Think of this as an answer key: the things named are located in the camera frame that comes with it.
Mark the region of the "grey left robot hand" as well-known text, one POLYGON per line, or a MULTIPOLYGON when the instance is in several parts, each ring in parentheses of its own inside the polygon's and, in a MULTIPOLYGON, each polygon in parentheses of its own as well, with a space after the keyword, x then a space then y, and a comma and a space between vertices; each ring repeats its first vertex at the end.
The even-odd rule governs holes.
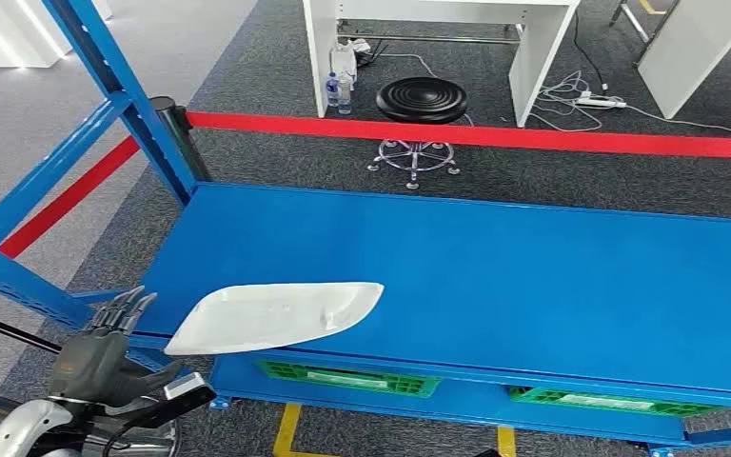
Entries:
POLYGON ((99 307, 89 325, 62 346, 49 378, 49 395, 122 407, 175 380, 180 362, 142 376, 126 358, 129 336, 156 297, 138 286, 99 307))

